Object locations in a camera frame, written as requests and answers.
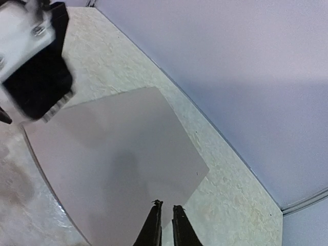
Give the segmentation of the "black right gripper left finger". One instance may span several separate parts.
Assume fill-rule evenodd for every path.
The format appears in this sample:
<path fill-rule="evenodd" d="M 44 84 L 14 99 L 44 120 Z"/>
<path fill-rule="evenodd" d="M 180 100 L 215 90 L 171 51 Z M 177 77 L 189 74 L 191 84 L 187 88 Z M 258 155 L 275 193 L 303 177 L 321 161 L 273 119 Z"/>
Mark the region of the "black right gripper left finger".
<path fill-rule="evenodd" d="M 161 246 L 162 227 L 161 227 L 161 208 L 163 202 L 153 201 L 152 206 L 142 229 L 134 242 L 134 246 Z"/>

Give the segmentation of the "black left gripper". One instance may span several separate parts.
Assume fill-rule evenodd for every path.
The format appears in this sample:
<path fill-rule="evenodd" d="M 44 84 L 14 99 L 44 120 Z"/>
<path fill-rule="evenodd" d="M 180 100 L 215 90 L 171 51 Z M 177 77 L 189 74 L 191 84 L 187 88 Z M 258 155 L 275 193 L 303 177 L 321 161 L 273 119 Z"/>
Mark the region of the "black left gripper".
<path fill-rule="evenodd" d="M 52 14 L 54 41 L 2 82 L 2 91 L 26 119 L 49 119 L 73 96 L 73 75 L 62 55 L 67 7 L 64 2 L 45 3 Z"/>

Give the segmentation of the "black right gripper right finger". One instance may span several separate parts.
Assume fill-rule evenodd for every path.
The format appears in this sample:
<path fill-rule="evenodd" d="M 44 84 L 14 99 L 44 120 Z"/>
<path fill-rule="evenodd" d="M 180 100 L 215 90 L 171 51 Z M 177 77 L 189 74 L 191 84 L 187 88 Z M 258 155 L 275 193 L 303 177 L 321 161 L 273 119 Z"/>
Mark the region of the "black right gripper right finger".
<path fill-rule="evenodd" d="M 173 207 L 172 226 L 175 246 L 203 246 L 181 205 Z"/>

